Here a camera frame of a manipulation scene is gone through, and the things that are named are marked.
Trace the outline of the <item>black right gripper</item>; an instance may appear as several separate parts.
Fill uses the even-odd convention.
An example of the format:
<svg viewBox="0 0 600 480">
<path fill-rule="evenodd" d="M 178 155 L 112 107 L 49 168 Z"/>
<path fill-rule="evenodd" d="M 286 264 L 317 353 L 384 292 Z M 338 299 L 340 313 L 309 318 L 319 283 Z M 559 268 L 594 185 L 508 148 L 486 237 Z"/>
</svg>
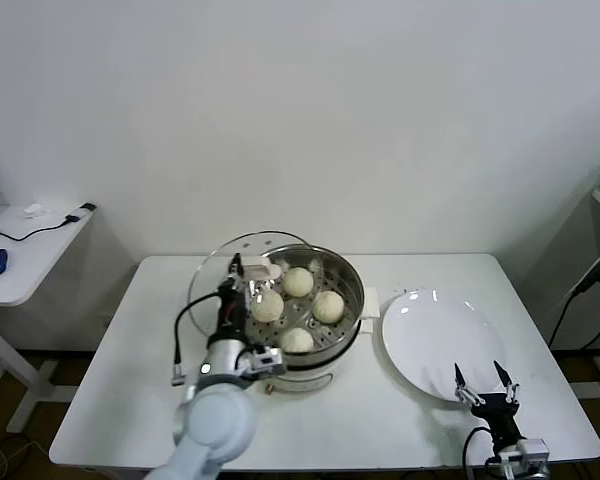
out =
<svg viewBox="0 0 600 480">
<path fill-rule="evenodd" d="M 475 417 L 487 422 L 491 432 L 493 448 L 504 449 L 515 445 L 523 438 L 514 419 L 519 409 L 519 403 L 517 402 L 519 385 L 513 382 L 509 373 L 498 361 L 494 360 L 493 364 L 506 393 L 479 395 L 467 385 L 461 369 L 455 363 L 455 395 L 462 403 L 472 405 L 471 413 Z"/>
</svg>

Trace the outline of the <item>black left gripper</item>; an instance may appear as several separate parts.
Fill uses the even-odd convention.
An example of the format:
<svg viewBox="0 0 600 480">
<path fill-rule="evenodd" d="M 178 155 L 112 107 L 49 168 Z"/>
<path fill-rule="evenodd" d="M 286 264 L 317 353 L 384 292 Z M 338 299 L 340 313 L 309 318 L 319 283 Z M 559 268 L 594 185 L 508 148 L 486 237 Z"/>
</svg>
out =
<svg viewBox="0 0 600 480">
<path fill-rule="evenodd" d="M 228 279 L 222 281 L 217 289 L 221 304 L 217 314 L 217 328 L 214 336 L 219 339 L 247 341 L 246 301 L 244 294 L 244 268 L 242 256 L 235 253 L 228 268 Z M 275 280 L 249 280 L 251 296 L 264 294 L 276 288 Z"/>
</svg>

